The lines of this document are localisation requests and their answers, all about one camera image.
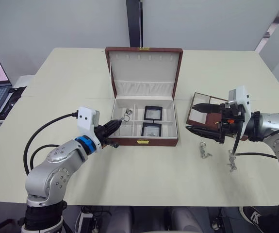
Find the small brown box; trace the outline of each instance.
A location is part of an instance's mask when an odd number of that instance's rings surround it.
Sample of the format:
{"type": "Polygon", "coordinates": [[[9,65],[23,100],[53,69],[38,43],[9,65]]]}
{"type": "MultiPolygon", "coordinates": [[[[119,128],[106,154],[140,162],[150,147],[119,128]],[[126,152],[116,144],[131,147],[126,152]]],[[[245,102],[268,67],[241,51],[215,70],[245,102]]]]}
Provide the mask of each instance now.
{"type": "Polygon", "coordinates": [[[182,49],[107,47],[105,53],[115,95],[112,119],[132,111],[111,138],[122,146],[176,146],[173,99],[182,49]],[[162,120],[144,120],[145,106],[162,107],[162,120]],[[161,124],[161,136],[141,136],[145,122],[161,124]]]}
{"type": "Polygon", "coordinates": [[[198,103],[221,104],[225,103],[226,101],[227,100],[203,95],[196,92],[192,99],[191,107],[187,118],[187,124],[198,125],[203,126],[207,129],[217,130],[218,125],[216,124],[216,122],[219,122],[221,120],[220,113],[200,113],[199,111],[192,109],[192,106],[198,103]]]}

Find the brown leather box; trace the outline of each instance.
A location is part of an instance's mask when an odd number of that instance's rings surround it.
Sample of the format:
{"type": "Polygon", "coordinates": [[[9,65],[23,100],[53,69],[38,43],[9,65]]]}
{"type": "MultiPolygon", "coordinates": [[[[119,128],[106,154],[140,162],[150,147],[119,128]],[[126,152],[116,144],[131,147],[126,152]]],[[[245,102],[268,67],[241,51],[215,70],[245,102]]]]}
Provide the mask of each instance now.
{"type": "Polygon", "coordinates": [[[216,124],[216,122],[219,122],[221,120],[220,113],[200,113],[197,110],[192,109],[192,106],[198,103],[221,104],[225,103],[226,101],[227,100],[216,98],[213,96],[203,95],[201,93],[196,92],[192,99],[191,107],[187,118],[187,124],[198,125],[211,130],[217,130],[218,125],[216,124]]]}
{"type": "Polygon", "coordinates": [[[123,146],[176,146],[173,99],[182,49],[107,47],[105,52],[115,95],[112,119],[132,110],[111,138],[123,146]],[[144,120],[145,106],[162,107],[162,120],[144,120]],[[161,124],[161,136],[141,136],[145,122],[161,124]]]}

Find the blue ring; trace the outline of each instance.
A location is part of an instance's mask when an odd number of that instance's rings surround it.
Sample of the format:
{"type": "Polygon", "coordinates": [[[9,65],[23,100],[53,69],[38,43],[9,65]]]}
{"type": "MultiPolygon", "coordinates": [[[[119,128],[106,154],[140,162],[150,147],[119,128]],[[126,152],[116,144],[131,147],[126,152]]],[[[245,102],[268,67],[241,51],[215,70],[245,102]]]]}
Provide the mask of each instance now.
{"type": "Polygon", "coordinates": [[[85,143],[85,145],[87,145],[88,146],[88,148],[90,149],[90,151],[91,151],[91,154],[95,151],[95,149],[94,149],[94,147],[93,147],[93,142],[92,142],[92,140],[91,139],[86,139],[85,137],[77,137],[76,138],[76,140],[77,139],[80,139],[82,142],[84,142],[85,143]]]}

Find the white table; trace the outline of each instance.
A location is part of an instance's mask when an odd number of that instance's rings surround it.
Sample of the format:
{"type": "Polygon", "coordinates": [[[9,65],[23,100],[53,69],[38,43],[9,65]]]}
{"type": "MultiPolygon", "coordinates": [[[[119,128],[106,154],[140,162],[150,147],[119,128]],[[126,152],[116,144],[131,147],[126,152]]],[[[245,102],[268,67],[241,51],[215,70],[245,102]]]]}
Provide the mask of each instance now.
{"type": "MultiPolygon", "coordinates": [[[[81,105],[98,109],[100,124],[110,120],[113,99],[108,81],[102,50],[55,49],[51,53],[0,128],[0,201],[25,202],[22,155],[29,137],[40,126],[81,105]],[[66,64],[73,67],[72,77],[60,71],[66,64]]],[[[228,91],[241,84],[249,90],[253,111],[279,112],[279,83],[257,53],[184,51],[175,100],[177,146],[106,147],[90,155],[73,175],[65,200],[75,205],[277,205],[276,160],[238,157],[238,169],[230,173],[228,150],[233,139],[220,145],[185,129],[195,91],[227,98],[228,91]],[[201,141],[206,142],[212,157],[201,159],[201,141]]],[[[30,154],[43,144],[62,144],[78,135],[76,120],[63,119],[39,134],[30,154]]],[[[48,151],[39,153],[34,164],[43,161],[48,151]]],[[[272,153],[263,143],[240,142],[238,152],[245,151],[272,153]]]]}
{"type": "MultiPolygon", "coordinates": [[[[30,80],[34,77],[34,75],[24,75],[20,76],[19,79],[16,81],[16,83],[13,85],[14,88],[19,88],[21,86],[27,86],[30,80]]],[[[3,105],[0,107],[0,112],[3,110],[5,107],[6,103],[10,99],[13,93],[9,93],[7,98],[5,99],[3,105]]]]}

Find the shoe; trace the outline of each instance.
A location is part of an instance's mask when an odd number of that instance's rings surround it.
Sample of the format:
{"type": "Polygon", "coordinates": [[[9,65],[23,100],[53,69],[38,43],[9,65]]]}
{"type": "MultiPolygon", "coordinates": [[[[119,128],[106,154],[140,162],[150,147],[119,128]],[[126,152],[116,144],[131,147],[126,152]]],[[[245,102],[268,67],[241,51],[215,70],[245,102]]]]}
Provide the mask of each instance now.
{"type": "Polygon", "coordinates": [[[262,215],[256,208],[251,207],[251,206],[240,206],[239,211],[240,211],[242,217],[247,222],[255,225],[259,229],[259,231],[261,231],[263,233],[263,231],[261,230],[261,228],[259,226],[259,217],[261,217],[262,215]]]}

